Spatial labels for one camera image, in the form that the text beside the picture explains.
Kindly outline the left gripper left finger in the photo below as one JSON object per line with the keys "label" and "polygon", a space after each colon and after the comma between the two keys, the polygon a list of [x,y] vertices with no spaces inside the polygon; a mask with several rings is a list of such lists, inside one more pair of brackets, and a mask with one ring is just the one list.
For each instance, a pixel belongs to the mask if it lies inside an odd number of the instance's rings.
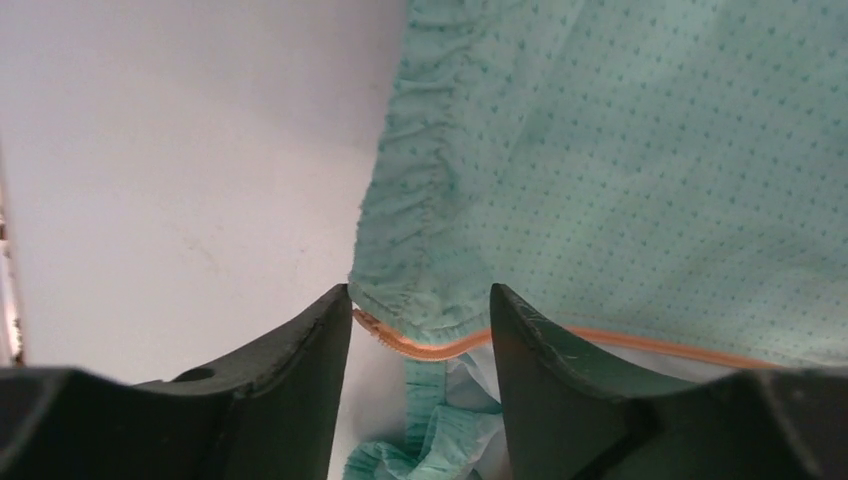
{"label": "left gripper left finger", "polygon": [[324,479],[351,337],[345,285],[170,381],[1,372],[5,479]]}

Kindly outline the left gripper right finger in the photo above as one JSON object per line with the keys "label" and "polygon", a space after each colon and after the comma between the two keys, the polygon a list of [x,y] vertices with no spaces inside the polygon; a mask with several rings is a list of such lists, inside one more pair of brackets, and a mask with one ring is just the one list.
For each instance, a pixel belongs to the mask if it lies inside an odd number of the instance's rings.
{"label": "left gripper right finger", "polygon": [[516,479],[843,479],[847,371],[738,370],[706,383],[619,358],[490,292]]}

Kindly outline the teal and orange gradient jacket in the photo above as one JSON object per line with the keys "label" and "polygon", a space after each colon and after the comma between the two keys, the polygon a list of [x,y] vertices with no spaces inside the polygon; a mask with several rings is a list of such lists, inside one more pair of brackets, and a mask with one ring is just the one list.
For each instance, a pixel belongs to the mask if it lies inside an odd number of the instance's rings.
{"label": "teal and orange gradient jacket", "polygon": [[408,2],[348,286],[407,444],[345,478],[481,477],[496,283],[599,343],[845,364],[846,3]]}

